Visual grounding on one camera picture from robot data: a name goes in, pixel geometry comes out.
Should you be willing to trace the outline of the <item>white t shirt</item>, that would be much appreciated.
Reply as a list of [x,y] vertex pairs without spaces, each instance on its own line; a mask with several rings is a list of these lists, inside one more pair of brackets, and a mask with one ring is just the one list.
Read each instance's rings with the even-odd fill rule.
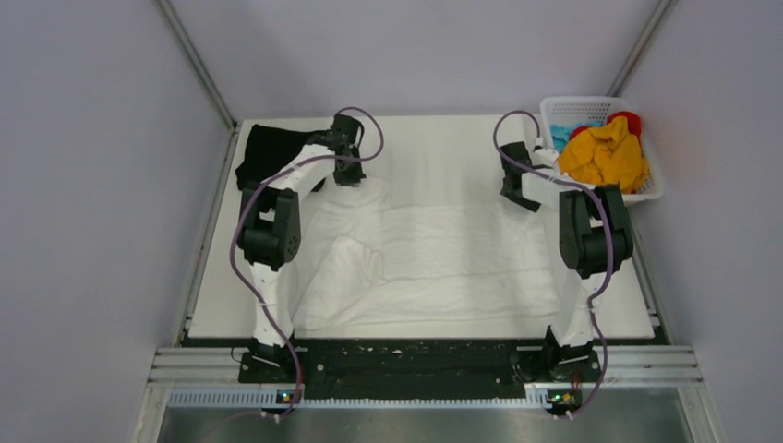
[[545,228],[504,199],[394,206],[388,183],[310,201],[295,258],[297,329],[547,317],[559,309]]

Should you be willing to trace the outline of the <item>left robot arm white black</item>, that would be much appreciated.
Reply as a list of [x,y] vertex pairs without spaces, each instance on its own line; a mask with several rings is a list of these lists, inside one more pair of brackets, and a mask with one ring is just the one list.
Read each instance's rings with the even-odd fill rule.
[[300,206],[328,176],[338,186],[365,178],[358,163],[363,124],[336,114],[329,128],[311,132],[253,125],[244,159],[235,171],[241,193],[239,221],[230,263],[245,260],[250,273],[240,281],[256,303],[254,344],[243,363],[243,382],[302,382],[293,343],[294,259],[302,244]]

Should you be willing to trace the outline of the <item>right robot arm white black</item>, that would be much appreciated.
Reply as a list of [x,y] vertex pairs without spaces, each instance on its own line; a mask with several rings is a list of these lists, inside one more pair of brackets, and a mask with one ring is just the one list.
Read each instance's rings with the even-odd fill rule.
[[526,210],[558,215],[557,264],[564,270],[558,317],[548,326],[541,370],[554,380],[599,370],[593,340],[600,296],[633,252],[631,223],[617,186],[588,186],[535,166],[523,142],[499,147],[501,195]]

